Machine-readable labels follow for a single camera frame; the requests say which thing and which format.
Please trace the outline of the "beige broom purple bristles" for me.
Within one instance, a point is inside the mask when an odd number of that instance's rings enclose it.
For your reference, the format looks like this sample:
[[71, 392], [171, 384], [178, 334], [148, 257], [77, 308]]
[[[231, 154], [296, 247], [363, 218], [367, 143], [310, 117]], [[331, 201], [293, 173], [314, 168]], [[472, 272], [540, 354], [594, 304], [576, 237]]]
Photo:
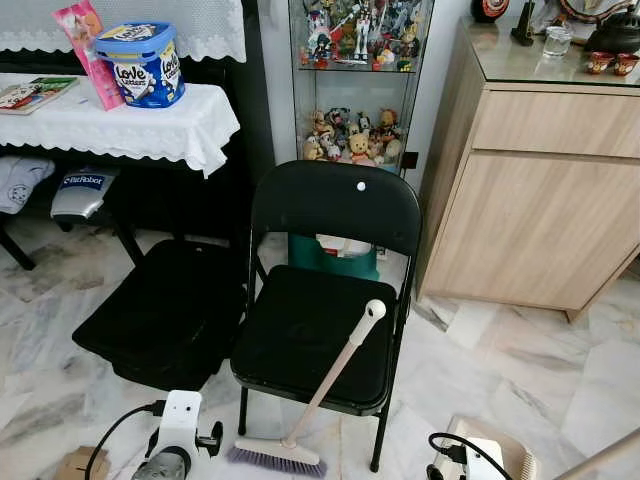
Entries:
[[238, 426], [239, 438], [234, 440], [229, 453], [230, 462], [246, 463], [269, 470], [282, 472], [282, 474], [305, 475], [324, 479], [326, 465], [321, 460], [320, 454], [311, 449], [302, 447], [297, 443], [298, 435], [303, 426], [308, 424], [311, 417], [320, 410], [320, 403], [324, 401], [326, 394], [332, 389], [335, 380], [339, 378], [343, 370], [351, 360], [358, 348], [364, 344], [367, 335], [375, 328], [383, 317], [387, 315], [387, 306], [380, 300], [370, 300], [362, 311], [342, 351], [335, 358], [333, 365], [326, 372], [325, 378], [320, 381], [319, 387], [308, 402], [307, 407], [294, 422], [294, 426], [282, 439], [262, 439], [244, 436], [246, 428]]

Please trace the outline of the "beige long-handled dustpan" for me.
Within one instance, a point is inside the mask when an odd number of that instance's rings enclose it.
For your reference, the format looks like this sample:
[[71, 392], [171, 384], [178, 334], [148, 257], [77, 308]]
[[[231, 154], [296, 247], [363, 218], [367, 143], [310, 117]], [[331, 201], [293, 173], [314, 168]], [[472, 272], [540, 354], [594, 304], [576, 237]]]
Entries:
[[600, 467], [609, 462], [627, 449], [640, 442], [640, 429], [631, 431], [622, 436], [617, 442], [608, 445], [602, 451], [591, 454], [579, 465], [568, 468], [562, 474], [550, 476], [541, 471], [541, 463], [529, 448], [518, 442], [513, 436], [503, 433], [502, 430], [486, 424], [477, 417], [456, 415], [449, 424], [449, 429], [444, 433], [435, 433], [429, 436], [429, 445], [434, 449], [436, 457], [447, 457], [453, 462], [453, 480], [462, 480], [463, 462], [465, 462], [466, 436], [479, 436], [494, 440], [500, 444], [503, 452], [503, 465], [509, 480], [590, 480]]

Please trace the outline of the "small labelled cardboard box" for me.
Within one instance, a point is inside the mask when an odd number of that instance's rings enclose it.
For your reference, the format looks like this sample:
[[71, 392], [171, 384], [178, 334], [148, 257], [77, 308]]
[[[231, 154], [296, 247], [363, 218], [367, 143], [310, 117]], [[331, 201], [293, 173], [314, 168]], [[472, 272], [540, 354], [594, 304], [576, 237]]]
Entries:
[[51, 480], [108, 480], [109, 472], [108, 451], [81, 445], [61, 457]]

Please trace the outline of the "teal storage bin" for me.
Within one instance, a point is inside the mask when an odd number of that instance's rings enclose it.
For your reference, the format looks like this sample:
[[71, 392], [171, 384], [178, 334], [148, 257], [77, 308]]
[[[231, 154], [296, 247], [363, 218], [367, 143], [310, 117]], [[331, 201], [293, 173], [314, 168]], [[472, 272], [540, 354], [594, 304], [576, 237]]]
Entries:
[[298, 236], [289, 233], [288, 261], [293, 268], [321, 271], [352, 278], [361, 278], [379, 282], [378, 252], [371, 250], [355, 256], [338, 256], [329, 253], [321, 247], [314, 236]]

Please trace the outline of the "black piano bench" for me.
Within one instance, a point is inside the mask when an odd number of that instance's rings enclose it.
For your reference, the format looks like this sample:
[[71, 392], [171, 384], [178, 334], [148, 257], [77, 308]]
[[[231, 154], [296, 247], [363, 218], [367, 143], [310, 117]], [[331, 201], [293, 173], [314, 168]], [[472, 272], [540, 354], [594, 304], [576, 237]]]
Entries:
[[[5, 225], [14, 218], [14, 214], [9, 212], [0, 212], [0, 248], [4, 248], [5, 252], [8, 252], [13, 257], [15, 264], [24, 270], [33, 270], [36, 268], [36, 261], [28, 255], [17, 242], [14, 241], [12, 236], [5, 230]], [[70, 225], [73, 224], [100, 224], [106, 225], [115, 229], [116, 238], [131, 257], [134, 264], [140, 262], [145, 253], [142, 252], [140, 246], [138, 246], [136, 236], [134, 236], [134, 228], [127, 220], [115, 212], [113, 207], [104, 206], [99, 211], [93, 212], [87, 216], [81, 215], [55, 215], [52, 220], [63, 230], [69, 230]]]

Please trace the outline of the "black folding chair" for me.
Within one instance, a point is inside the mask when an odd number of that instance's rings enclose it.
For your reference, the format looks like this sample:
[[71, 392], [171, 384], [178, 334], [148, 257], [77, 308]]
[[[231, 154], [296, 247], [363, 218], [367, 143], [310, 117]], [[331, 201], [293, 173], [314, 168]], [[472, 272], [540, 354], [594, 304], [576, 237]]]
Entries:
[[[413, 302], [422, 212], [397, 174], [375, 166], [298, 160], [271, 169], [253, 195], [247, 300], [230, 371], [243, 396], [252, 390], [305, 408], [370, 300], [387, 315], [349, 360], [320, 410], [378, 420], [370, 468], [378, 471]], [[265, 269], [259, 246], [269, 233], [364, 242], [404, 257], [399, 287], [288, 264]]]

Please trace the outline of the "silver BitRobot bag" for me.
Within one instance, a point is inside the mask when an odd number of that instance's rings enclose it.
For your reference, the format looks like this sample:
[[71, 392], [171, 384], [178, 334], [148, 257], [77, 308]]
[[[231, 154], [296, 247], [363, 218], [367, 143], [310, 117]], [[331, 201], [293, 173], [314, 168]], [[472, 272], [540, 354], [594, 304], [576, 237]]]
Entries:
[[87, 221], [105, 205], [106, 195], [120, 175], [114, 166], [81, 166], [61, 178], [52, 197], [50, 218], [54, 221]]

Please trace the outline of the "light wood sideboard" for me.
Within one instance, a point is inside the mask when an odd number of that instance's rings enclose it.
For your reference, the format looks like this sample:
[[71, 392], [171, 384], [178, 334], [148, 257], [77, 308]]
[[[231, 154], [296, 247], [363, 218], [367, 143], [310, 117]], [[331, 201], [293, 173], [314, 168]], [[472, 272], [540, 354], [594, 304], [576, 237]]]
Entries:
[[417, 296], [579, 320], [637, 257], [640, 84], [463, 18], [420, 186]]

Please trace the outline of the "grey folded shirt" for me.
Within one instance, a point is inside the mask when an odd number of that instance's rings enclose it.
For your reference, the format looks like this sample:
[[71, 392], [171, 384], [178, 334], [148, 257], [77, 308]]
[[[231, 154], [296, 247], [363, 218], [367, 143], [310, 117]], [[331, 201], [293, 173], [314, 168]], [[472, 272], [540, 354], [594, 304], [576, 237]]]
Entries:
[[55, 168], [46, 157], [0, 155], [0, 212], [17, 214]]

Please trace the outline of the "black piano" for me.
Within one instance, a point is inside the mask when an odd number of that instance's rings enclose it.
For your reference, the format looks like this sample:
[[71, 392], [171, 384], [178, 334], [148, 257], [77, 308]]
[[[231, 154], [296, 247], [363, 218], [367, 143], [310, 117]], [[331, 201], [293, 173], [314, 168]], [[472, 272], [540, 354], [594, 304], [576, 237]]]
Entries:
[[274, 166], [268, 82], [260, 46], [251, 44], [246, 61], [183, 59], [186, 83], [215, 84], [227, 93], [239, 131], [221, 148], [227, 163], [211, 175], [165, 160], [133, 159], [60, 148], [0, 146], [0, 155], [49, 157], [64, 166], [119, 166], [122, 182], [111, 205], [133, 227], [239, 242], [247, 236], [256, 180]]

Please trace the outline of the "blue Love Letters tub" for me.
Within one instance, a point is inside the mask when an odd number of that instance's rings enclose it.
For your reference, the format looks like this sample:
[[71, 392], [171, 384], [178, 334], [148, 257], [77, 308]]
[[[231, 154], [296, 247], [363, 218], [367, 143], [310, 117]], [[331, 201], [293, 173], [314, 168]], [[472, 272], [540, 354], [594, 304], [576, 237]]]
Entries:
[[180, 55], [168, 22], [129, 22], [96, 38], [97, 54], [109, 65], [125, 105], [164, 109], [186, 93]]

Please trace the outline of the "green magazine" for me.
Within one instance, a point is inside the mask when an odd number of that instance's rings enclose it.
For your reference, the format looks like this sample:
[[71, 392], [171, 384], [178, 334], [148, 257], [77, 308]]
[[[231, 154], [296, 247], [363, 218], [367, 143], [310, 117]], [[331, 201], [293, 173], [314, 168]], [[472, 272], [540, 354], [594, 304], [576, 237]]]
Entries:
[[0, 114], [29, 115], [46, 102], [58, 99], [69, 88], [77, 86], [78, 77], [40, 77], [0, 90]]

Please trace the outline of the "glass display cabinet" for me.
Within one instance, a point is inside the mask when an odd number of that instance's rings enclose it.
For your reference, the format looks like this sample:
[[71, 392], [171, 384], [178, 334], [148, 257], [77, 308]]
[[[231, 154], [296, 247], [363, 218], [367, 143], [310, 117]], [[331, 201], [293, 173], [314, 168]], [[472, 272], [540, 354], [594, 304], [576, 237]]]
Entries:
[[434, 0], [288, 0], [297, 159], [348, 163], [370, 134], [378, 166], [402, 175]]

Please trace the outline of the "pink book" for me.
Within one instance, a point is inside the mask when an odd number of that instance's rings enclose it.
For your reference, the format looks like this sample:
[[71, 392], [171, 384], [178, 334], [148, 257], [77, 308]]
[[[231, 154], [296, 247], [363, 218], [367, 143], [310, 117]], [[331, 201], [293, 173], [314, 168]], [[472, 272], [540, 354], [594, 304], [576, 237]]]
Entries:
[[122, 106], [124, 101], [115, 86], [113, 73], [97, 54], [95, 41], [104, 32], [104, 26], [91, 1], [78, 0], [77, 3], [55, 10], [52, 19], [68, 37], [79, 64], [86, 72], [87, 82], [99, 97], [102, 109], [111, 111]]

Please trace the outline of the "small red cup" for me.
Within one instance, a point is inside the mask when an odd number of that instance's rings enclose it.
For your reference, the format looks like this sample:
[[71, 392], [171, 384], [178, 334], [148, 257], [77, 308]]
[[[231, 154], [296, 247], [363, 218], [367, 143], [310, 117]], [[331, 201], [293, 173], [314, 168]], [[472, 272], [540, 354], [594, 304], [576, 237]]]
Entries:
[[586, 64], [586, 73], [593, 76], [600, 76], [611, 69], [612, 61], [616, 59], [613, 52], [590, 52], [588, 64]]
[[618, 52], [614, 55], [613, 73], [618, 77], [630, 76], [639, 65], [640, 56], [632, 52]]

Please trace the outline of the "clear drinking glass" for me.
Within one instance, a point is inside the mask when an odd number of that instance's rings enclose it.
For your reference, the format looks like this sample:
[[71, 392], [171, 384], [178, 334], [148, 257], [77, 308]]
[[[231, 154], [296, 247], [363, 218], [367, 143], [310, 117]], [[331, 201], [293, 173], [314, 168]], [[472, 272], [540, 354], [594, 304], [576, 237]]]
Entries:
[[541, 55], [544, 58], [563, 58], [570, 50], [573, 40], [573, 31], [566, 26], [548, 26], [544, 29], [544, 45], [541, 47]]

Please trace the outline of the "black teapot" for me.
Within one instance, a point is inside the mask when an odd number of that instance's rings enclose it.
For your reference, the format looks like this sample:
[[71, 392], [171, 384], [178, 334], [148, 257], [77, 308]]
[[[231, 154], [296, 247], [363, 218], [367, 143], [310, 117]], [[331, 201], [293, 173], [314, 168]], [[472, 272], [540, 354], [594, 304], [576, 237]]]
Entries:
[[603, 19], [585, 42], [584, 49], [612, 54], [635, 54], [639, 51], [640, 15], [637, 13], [637, 6], [628, 5], [626, 10]]

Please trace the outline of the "dark slim ornament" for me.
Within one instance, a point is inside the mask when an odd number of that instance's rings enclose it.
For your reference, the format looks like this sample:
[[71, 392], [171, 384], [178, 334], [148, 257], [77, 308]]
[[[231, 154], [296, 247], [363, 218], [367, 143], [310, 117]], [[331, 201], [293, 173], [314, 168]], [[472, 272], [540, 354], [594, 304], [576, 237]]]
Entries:
[[532, 46], [534, 38], [532, 38], [532, 13], [535, 12], [535, 0], [525, 0], [522, 4], [520, 15], [518, 15], [517, 24], [509, 31], [509, 36], [520, 46]]

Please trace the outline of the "round black ornament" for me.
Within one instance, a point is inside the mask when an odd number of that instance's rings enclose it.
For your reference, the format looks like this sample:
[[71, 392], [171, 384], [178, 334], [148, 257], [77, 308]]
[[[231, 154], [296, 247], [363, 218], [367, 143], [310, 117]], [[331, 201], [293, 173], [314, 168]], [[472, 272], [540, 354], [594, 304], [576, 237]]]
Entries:
[[477, 23], [495, 23], [506, 14], [511, 0], [470, 0], [470, 15]]

